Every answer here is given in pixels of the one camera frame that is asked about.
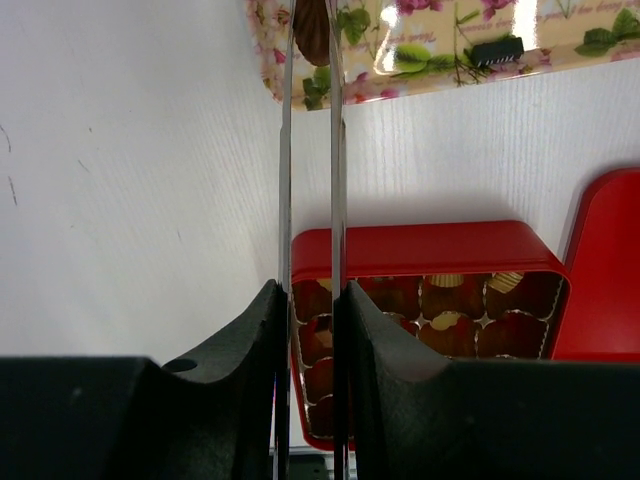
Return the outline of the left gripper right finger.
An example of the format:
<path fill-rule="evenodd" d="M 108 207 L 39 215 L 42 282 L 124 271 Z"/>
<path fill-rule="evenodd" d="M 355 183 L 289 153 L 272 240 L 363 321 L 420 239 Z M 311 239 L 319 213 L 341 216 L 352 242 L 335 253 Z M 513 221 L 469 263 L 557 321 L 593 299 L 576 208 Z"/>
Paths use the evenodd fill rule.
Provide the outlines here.
<path fill-rule="evenodd" d="M 635 479 L 633 364 L 450 359 L 355 282 L 346 341 L 362 479 Z"/>

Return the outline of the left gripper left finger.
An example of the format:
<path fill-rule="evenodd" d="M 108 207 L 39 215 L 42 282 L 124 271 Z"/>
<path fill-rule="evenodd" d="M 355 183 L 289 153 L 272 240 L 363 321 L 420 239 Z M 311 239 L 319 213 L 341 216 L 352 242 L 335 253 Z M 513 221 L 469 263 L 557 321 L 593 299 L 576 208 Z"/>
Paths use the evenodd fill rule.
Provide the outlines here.
<path fill-rule="evenodd" d="M 263 479 L 284 295 L 268 281 L 236 319 L 164 364 L 5 357 L 5 479 Z"/>

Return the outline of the red chocolate box with insert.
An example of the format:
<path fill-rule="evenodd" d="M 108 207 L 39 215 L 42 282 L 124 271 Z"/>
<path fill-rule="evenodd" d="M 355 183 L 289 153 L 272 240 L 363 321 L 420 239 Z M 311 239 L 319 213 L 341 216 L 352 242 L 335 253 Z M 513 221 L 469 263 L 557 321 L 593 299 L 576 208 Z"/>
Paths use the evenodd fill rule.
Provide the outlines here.
<path fill-rule="evenodd" d="M 295 388 L 305 440 L 333 446 L 331 233 L 293 242 Z M 411 336 L 448 357 L 545 357 L 569 287 L 525 223 L 357 227 L 347 275 Z"/>

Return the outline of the red box lid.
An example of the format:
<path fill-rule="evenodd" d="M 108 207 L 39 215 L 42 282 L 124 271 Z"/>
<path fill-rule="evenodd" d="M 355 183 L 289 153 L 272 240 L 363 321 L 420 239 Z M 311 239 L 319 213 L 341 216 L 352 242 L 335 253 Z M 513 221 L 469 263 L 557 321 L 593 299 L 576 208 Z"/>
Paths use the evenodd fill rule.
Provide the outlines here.
<path fill-rule="evenodd" d="M 565 257 L 569 294 L 551 358 L 639 361 L 639 168 L 583 191 Z"/>

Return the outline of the metal tongs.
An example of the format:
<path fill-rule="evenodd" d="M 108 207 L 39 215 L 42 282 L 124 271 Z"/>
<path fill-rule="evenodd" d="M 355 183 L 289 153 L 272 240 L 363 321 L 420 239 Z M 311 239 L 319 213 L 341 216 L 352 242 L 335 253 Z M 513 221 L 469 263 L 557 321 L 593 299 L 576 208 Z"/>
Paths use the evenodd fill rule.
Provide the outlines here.
<path fill-rule="evenodd" d="M 344 69 L 341 53 L 341 32 L 338 25 L 339 3 L 325 3 L 329 21 L 330 60 L 330 123 L 331 123 L 331 294 L 333 369 L 333 458 L 334 477 L 348 479 L 348 378 L 347 358 L 343 352 L 346 334 L 338 322 L 344 316 L 343 292 L 347 283 L 346 266 L 346 124 L 343 116 Z M 278 283 L 282 291 L 282 321 L 280 327 L 282 359 L 276 367 L 275 447 L 273 477 L 289 477 L 290 448 L 290 384 L 292 332 L 292 216 L 291 216 L 291 144 L 292 144 L 292 85 L 294 62 L 294 31 L 288 31 L 283 75 L 282 124 L 279 153 L 279 242 Z"/>

